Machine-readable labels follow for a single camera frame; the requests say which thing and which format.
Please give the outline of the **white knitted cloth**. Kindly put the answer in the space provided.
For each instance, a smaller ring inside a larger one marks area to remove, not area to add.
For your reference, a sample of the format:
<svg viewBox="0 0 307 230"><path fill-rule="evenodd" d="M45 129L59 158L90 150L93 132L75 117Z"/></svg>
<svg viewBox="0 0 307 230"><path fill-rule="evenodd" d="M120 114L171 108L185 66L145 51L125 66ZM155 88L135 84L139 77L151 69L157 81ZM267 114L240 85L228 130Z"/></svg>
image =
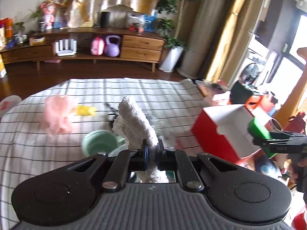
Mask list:
<svg viewBox="0 0 307 230"><path fill-rule="evenodd" d="M129 149L140 149L143 140L149 147L158 145L158 137L142 109L131 96L125 96L118 106L112 130L124 138Z"/></svg>

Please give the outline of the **round white floor cushion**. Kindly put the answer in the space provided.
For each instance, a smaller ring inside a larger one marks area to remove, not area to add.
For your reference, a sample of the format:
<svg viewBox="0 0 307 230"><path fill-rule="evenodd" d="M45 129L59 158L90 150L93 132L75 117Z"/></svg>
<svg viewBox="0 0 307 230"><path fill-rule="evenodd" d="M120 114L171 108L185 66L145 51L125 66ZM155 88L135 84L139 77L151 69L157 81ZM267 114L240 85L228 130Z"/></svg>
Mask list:
<svg viewBox="0 0 307 230"><path fill-rule="evenodd" d="M4 98L0 103L0 118L2 118L9 110L20 103L22 99L17 95L11 95Z"/></svg>

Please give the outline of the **yellow soft object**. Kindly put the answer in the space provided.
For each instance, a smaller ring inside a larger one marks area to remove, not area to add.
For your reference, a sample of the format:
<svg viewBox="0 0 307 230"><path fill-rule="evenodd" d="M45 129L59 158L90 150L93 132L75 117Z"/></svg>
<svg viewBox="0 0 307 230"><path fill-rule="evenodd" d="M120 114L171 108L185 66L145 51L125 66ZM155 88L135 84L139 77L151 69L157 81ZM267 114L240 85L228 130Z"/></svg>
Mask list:
<svg viewBox="0 0 307 230"><path fill-rule="evenodd" d="M78 105L76 114L78 116L95 116L96 108L92 106Z"/></svg>

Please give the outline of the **white wifi router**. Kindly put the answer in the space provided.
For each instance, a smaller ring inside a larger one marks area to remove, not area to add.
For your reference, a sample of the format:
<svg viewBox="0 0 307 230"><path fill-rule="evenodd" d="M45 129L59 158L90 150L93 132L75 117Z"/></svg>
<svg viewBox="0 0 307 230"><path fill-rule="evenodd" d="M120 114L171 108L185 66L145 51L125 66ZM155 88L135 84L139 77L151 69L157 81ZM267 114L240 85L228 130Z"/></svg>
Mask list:
<svg viewBox="0 0 307 230"><path fill-rule="evenodd" d="M77 53L77 40L60 39L55 41L55 54L59 57L74 56Z"/></svg>

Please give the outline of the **golden curtain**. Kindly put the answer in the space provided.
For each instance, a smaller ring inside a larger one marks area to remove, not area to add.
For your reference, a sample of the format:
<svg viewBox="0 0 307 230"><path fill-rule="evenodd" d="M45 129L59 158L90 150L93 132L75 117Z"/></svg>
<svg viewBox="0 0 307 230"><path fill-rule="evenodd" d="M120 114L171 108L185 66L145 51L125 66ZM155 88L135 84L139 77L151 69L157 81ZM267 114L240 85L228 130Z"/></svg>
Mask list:
<svg viewBox="0 0 307 230"><path fill-rule="evenodd" d="M233 40L238 15L243 7L245 0L234 0L229 9L220 40L213 56L206 80L217 82L224 67L230 45Z"/></svg>

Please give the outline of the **bag of snacks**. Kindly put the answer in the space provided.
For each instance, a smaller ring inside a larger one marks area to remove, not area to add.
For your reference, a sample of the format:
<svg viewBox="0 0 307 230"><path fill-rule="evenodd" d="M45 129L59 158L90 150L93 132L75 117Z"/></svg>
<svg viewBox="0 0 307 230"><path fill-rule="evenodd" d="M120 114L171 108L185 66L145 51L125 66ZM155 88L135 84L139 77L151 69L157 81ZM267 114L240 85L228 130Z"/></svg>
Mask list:
<svg viewBox="0 0 307 230"><path fill-rule="evenodd" d="M139 34L144 32L145 15L138 12L128 12L126 16L126 28Z"/></svg>

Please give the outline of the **red cardboard box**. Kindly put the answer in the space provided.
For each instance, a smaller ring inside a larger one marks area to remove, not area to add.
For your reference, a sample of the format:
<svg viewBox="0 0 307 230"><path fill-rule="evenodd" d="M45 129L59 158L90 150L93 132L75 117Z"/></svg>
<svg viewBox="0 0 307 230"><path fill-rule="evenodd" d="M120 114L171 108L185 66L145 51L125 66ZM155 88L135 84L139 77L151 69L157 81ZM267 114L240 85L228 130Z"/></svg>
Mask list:
<svg viewBox="0 0 307 230"><path fill-rule="evenodd" d="M254 118L262 126L271 119L262 109L249 111L243 104L206 107L191 132L204 152L241 164L260 151L248 133Z"/></svg>

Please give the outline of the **checkered white tablecloth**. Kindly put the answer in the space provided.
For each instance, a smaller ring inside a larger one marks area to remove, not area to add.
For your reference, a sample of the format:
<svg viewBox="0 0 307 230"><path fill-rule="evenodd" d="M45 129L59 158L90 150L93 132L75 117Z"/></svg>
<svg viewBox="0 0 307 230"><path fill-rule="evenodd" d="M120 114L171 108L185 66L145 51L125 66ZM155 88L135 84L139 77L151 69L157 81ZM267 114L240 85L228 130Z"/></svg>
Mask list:
<svg viewBox="0 0 307 230"><path fill-rule="evenodd" d="M75 105L95 107L96 114L74 115L70 132L49 133L43 126L43 111L46 98L55 95L68 96ZM189 155L200 151L191 128L206 103L190 79L65 81L29 96L1 118L1 229L18 222L10 201L14 188L28 178L82 159L83 138L92 131L110 129L111 110L125 96L152 116L165 147L179 144Z"/></svg>

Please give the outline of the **potted green plant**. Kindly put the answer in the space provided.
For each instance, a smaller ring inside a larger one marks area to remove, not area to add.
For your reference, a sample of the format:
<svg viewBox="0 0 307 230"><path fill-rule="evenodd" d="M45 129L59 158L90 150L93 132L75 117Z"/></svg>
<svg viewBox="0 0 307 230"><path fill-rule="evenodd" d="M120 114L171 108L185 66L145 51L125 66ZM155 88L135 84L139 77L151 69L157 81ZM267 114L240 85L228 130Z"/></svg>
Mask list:
<svg viewBox="0 0 307 230"><path fill-rule="evenodd" d="M155 12L160 15L157 22L158 33L165 40L164 48L168 51L161 62L160 71L171 73L186 48L179 39L184 15L190 3L196 0L158 0Z"/></svg>

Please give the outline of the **pink mesh bath pouf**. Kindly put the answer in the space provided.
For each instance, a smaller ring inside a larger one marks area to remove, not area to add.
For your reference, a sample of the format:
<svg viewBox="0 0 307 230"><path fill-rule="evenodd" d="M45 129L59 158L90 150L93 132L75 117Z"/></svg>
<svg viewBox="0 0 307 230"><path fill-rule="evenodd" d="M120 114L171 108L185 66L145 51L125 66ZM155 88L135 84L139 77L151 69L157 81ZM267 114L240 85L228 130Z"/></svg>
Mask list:
<svg viewBox="0 0 307 230"><path fill-rule="evenodd" d="M59 94L47 97L44 101L42 128L50 136L71 133L74 116L72 100Z"/></svg>

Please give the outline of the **purple kettlebell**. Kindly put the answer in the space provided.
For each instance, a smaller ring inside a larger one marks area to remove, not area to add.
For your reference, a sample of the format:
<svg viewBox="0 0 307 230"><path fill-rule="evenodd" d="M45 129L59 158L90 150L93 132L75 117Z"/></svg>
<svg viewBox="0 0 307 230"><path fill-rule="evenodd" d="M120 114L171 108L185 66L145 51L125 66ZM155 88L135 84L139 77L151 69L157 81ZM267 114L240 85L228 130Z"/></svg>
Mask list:
<svg viewBox="0 0 307 230"><path fill-rule="evenodd" d="M111 39L116 39L117 43L111 43ZM104 54L108 57L117 57L120 54L121 37L118 35L108 35L105 38Z"/></svg>

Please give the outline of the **black cylindrical speaker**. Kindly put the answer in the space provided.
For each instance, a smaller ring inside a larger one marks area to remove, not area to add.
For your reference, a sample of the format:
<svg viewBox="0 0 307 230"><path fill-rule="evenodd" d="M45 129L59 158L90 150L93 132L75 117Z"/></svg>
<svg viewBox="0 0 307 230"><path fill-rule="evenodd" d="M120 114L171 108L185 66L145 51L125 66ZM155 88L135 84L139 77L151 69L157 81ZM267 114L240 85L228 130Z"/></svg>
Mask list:
<svg viewBox="0 0 307 230"><path fill-rule="evenodd" d="M107 28L109 26L110 12L100 13L100 27Z"/></svg>

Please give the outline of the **light green ceramic mug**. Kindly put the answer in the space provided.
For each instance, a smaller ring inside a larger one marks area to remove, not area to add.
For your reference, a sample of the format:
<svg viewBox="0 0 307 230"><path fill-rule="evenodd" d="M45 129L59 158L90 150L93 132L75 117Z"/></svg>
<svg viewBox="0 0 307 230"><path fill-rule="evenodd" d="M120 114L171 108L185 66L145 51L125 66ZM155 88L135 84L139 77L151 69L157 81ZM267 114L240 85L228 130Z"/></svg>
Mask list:
<svg viewBox="0 0 307 230"><path fill-rule="evenodd" d="M109 130L95 130L88 133L82 140L81 149L85 157L98 152L110 154L118 147L125 144L123 137Z"/></svg>

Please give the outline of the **washing machine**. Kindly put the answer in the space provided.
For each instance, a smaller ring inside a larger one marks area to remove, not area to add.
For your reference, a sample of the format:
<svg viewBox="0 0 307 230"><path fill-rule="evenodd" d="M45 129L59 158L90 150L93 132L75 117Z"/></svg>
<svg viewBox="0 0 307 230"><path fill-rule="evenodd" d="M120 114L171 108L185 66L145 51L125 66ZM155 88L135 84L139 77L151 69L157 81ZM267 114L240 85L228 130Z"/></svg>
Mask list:
<svg viewBox="0 0 307 230"><path fill-rule="evenodd" d="M268 60L248 48L238 72L238 80L246 85L260 86L264 83L264 71L267 68Z"/></svg>

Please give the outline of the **wooden tv cabinet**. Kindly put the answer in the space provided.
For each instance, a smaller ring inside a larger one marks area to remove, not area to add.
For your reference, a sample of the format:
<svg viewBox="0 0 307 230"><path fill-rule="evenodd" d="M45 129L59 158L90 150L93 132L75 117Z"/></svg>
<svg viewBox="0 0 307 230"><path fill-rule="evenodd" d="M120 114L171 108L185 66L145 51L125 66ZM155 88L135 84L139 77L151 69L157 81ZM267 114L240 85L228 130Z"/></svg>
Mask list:
<svg viewBox="0 0 307 230"><path fill-rule="evenodd" d="M115 57L93 55L91 53L92 41L100 37L106 45L118 44L119 54ZM59 47L65 47L75 40L77 52L70 56L58 56ZM24 61L36 62L36 68L40 68L42 61L51 60L114 60L132 61L151 64L154 72L156 65L161 60L165 39L153 32L137 33L121 28L69 28L54 29L44 33L33 33L29 37L29 43L24 46L14 46L1 50L4 64L12 64Z"/></svg>

